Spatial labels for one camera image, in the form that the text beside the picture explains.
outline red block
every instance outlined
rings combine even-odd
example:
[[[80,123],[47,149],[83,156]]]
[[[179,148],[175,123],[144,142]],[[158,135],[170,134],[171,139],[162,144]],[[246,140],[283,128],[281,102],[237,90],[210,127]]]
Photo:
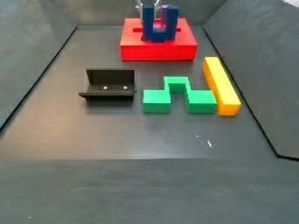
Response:
[[[140,18],[127,18],[120,40],[122,60],[194,60],[198,43],[186,18],[179,18],[175,41],[143,41]]]

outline toy block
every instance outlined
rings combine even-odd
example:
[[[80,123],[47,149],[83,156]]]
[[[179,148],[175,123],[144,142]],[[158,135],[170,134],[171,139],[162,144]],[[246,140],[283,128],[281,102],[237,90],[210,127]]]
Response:
[[[184,94],[191,89],[188,77],[163,77],[164,89],[170,88],[171,94]]]
[[[170,113],[171,95],[164,90],[144,90],[144,112],[146,113]]]
[[[186,95],[187,111],[190,114],[211,114],[218,107],[218,101],[211,90],[192,90]]]
[[[144,90],[144,112],[170,113],[171,94],[184,94],[188,113],[214,113],[218,102],[212,91],[192,90],[188,77],[163,77],[164,90]]]
[[[175,40],[143,41],[140,18],[127,18],[120,40],[122,60],[194,60],[198,43],[186,18],[178,19]]]
[[[203,72],[218,99],[219,115],[235,116],[241,109],[241,100],[218,57],[204,58]]]
[[[167,19],[166,19],[166,35],[167,40],[175,40],[176,26],[179,17],[179,7],[167,7]]]

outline green block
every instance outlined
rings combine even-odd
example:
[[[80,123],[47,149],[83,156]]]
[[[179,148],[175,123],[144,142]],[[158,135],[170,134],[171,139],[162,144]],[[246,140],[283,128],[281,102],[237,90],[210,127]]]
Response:
[[[171,95],[166,90],[144,90],[144,112],[146,113],[170,113]]]
[[[170,88],[171,94],[184,94],[191,88],[188,77],[163,77],[164,89]]]
[[[164,90],[144,90],[144,112],[170,113],[171,94],[184,94],[188,113],[214,113],[218,102],[212,91],[192,90],[188,77],[163,77]]]
[[[187,111],[190,114],[211,114],[218,107],[218,101],[212,91],[192,90],[186,95]]]

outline yellow block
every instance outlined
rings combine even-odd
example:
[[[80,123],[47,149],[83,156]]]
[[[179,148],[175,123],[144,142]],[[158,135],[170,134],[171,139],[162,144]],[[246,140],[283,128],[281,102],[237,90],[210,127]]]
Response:
[[[218,57],[204,58],[203,72],[218,99],[219,115],[235,116],[241,109],[241,100]]]

